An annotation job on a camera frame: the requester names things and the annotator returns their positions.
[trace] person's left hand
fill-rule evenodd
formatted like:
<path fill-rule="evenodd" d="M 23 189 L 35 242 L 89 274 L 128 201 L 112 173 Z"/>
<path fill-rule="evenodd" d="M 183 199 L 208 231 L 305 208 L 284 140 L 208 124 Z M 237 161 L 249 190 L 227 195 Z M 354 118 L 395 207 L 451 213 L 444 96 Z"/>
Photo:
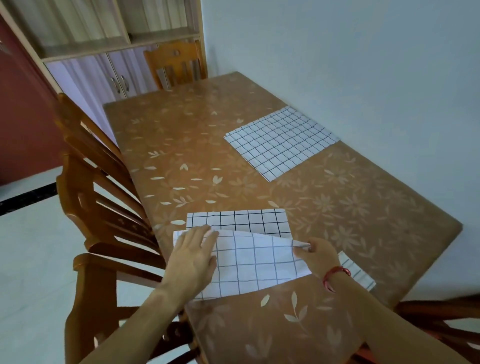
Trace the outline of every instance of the person's left hand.
<path fill-rule="evenodd" d="M 218 232 L 212 232 L 202 244 L 209 230 L 210 226 L 203 225 L 184 232 L 177 239 L 168 260 L 161 285 L 169 288 L 179 306 L 184 306 L 212 281 L 216 268 L 216 256 L 212 256 L 212 250 Z"/>

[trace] wooden table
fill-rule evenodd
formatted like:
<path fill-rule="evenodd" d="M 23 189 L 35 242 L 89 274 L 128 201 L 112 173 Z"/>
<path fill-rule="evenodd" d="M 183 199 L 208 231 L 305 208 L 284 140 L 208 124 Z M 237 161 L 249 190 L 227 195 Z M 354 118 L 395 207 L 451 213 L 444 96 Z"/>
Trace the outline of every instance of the wooden table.
<path fill-rule="evenodd" d="M 105 110 L 166 256 L 187 212 L 279 206 L 294 239 L 331 241 L 376 280 L 373 295 L 393 307 L 461 224 L 342 142 L 268 183 L 223 136 L 284 106 L 232 73 Z M 286 319 L 305 306 L 301 322 Z M 193 302 L 187 312 L 210 364 L 339 364 L 361 344 L 348 312 L 313 276 Z"/>

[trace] person's right arm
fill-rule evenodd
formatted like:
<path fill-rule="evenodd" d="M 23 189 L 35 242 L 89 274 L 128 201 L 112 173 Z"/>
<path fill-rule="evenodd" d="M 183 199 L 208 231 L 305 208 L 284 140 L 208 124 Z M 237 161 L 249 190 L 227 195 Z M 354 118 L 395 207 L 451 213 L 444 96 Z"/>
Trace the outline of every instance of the person's right arm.
<path fill-rule="evenodd" d="M 338 255 L 324 239 L 311 238 L 309 243 L 308 252 L 294 248 L 294 253 L 307 263 L 315 276 L 322 279 L 331 268 L 340 265 Z M 329 282 L 379 363 L 468 364 L 456 351 L 383 306 L 344 272 L 333 274 Z"/>

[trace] forearm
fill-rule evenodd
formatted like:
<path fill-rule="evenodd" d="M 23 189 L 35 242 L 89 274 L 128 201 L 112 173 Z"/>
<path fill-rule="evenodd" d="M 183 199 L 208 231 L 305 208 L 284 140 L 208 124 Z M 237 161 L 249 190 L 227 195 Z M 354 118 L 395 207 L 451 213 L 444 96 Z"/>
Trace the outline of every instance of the forearm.
<path fill-rule="evenodd" d="M 334 274 L 330 283 L 379 363 L 468 363 L 457 352 L 383 306 L 346 274 Z"/>
<path fill-rule="evenodd" d="M 168 287 L 160 284 L 140 308 L 81 364 L 144 364 L 181 309 Z"/>

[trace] black floor border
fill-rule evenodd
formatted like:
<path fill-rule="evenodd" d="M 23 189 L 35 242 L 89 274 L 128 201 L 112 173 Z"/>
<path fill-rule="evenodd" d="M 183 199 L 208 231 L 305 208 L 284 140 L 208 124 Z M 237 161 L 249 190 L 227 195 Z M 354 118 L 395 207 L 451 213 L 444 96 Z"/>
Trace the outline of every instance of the black floor border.
<path fill-rule="evenodd" d="M 36 188 L 34 190 L 25 192 L 15 197 L 0 201 L 0 216 L 14 212 L 27 207 L 35 202 L 43 201 L 49 197 L 57 194 L 57 184 L 55 182 L 47 184 L 46 186 Z"/>

